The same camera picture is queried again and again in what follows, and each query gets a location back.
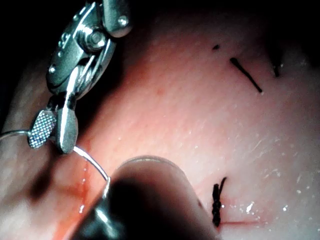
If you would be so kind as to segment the right arm needle driver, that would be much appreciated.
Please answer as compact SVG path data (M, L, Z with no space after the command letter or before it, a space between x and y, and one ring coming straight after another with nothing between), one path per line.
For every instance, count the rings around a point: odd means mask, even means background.
M74 94L86 95L100 80L116 49L103 26L102 5L86 3L61 34L46 74L49 91L58 95L76 71Z

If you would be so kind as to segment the right arm needle driver jaw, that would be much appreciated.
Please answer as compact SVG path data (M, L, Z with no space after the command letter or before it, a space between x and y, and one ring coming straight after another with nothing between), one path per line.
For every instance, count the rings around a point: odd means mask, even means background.
M32 149L43 146L54 131L56 122L56 115L53 111L48 109L40 110L35 116L28 132L28 145Z
M55 143L62 154L73 151L78 137L78 120L75 113L75 95L63 92L58 96Z

